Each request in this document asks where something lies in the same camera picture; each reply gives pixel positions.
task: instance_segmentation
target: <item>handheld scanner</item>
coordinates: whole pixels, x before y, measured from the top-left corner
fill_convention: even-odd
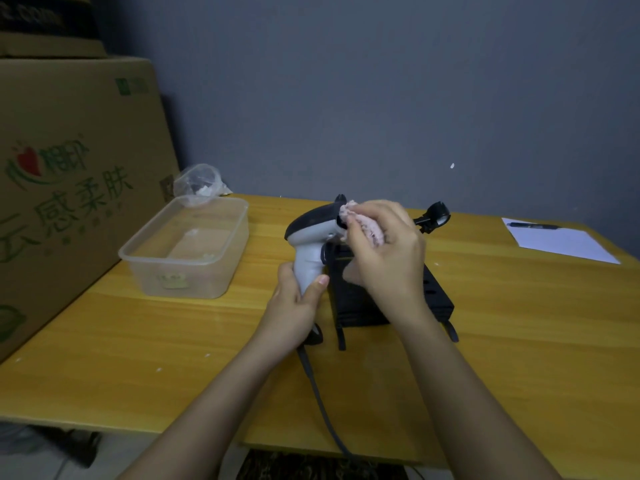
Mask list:
[[[287,227],[284,238],[296,249],[293,273],[302,294],[322,274],[324,243],[346,233],[347,225],[339,215],[341,206],[346,203],[346,197],[340,194],[334,202],[309,210]]]

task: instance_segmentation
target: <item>tiled floor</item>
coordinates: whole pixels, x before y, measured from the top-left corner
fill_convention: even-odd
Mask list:
[[[115,435],[105,434],[99,446],[98,457],[91,468],[77,467],[55,452],[41,452],[34,455],[0,456],[0,479],[3,480],[113,480],[135,458],[151,444],[155,435]],[[246,449],[231,447],[225,455],[220,471],[220,480],[234,480],[242,466]],[[411,469],[407,470],[410,480],[420,480]],[[420,468],[427,480],[452,480],[446,470]]]

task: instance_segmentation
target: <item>pink cloth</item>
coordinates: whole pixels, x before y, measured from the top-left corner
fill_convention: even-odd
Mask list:
[[[353,216],[358,224],[362,227],[362,232],[371,243],[372,247],[377,248],[385,243],[385,233],[382,232],[380,226],[371,217],[363,216],[362,214],[356,214],[351,210],[352,207],[358,203],[354,200],[348,201],[340,208],[340,218],[343,221],[347,220],[347,216]]]

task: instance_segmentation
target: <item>gray wall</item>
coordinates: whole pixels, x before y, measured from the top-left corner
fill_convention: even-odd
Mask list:
[[[640,0],[94,3],[236,192],[581,221],[640,256]]]

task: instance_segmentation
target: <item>pen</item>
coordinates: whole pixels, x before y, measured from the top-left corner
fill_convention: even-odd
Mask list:
[[[527,229],[560,229],[560,226],[554,226],[551,224],[530,224],[528,222],[509,222],[507,225],[509,227],[526,227]]]

